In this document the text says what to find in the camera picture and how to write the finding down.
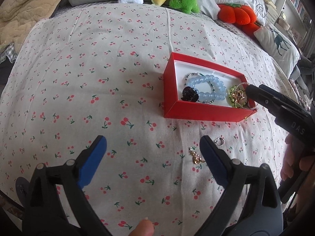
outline curtain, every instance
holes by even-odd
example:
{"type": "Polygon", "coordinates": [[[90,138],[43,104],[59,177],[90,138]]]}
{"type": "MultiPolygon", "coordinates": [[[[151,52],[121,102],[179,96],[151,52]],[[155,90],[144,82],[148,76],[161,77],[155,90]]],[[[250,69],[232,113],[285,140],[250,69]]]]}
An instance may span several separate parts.
{"type": "Polygon", "coordinates": [[[304,41],[302,52],[305,57],[310,57],[312,53],[315,53],[315,24],[313,21],[304,41]]]}

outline bed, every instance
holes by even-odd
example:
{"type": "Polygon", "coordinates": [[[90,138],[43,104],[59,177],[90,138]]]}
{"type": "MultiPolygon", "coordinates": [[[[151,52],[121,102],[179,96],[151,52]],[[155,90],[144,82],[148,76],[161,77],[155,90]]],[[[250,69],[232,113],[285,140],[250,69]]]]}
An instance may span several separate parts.
{"type": "MultiPolygon", "coordinates": [[[[250,39],[209,17],[153,5],[97,3],[63,10],[29,33],[0,100],[0,190],[18,201],[15,180],[38,163],[76,158],[97,135],[104,156],[84,193],[113,235],[148,217],[156,235],[193,235],[223,188],[189,147],[223,137],[231,158],[267,163],[279,184],[287,133],[262,106],[239,123],[163,117],[163,72],[171,52],[242,72],[296,100],[278,64],[250,39]]],[[[76,224],[57,186],[68,220],[76,224]]],[[[244,188],[230,223],[245,203],[244,188]]]]}

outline red box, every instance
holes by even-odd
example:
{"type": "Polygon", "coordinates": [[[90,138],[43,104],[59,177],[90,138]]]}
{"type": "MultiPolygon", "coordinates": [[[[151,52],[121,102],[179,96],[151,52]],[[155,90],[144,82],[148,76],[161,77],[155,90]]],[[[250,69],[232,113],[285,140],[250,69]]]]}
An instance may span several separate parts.
{"type": "MultiPolygon", "coordinates": [[[[227,67],[192,56],[171,53],[163,74],[165,118],[239,122],[257,112],[257,110],[233,108],[226,100],[215,101],[215,103],[221,102],[222,105],[182,101],[180,98],[185,87],[185,75],[201,71],[203,74],[216,74],[228,89],[241,82],[247,82],[243,74],[227,67]]],[[[253,100],[249,99],[248,103],[251,108],[255,107],[253,100]]]]}

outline beige blanket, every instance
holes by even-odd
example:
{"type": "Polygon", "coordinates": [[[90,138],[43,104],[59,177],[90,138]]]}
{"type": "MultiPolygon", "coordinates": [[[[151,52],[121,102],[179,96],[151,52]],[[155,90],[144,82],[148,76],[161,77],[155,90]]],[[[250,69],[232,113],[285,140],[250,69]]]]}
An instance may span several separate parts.
{"type": "Polygon", "coordinates": [[[18,53],[33,26],[49,18],[60,0],[4,0],[0,6],[0,53],[14,43],[18,53]]]}

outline shelf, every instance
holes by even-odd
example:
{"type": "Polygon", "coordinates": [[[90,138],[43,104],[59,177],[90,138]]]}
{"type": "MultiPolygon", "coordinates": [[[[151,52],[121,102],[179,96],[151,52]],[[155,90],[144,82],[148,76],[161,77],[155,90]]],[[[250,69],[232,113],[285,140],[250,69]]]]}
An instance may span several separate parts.
{"type": "Polygon", "coordinates": [[[301,21],[301,23],[303,24],[303,21],[301,19],[300,14],[298,13],[297,9],[294,7],[294,4],[292,3],[291,0],[286,0],[286,2],[288,2],[288,4],[290,5],[290,7],[292,8],[292,10],[295,12],[296,16],[299,18],[299,20],[301,21]]]}

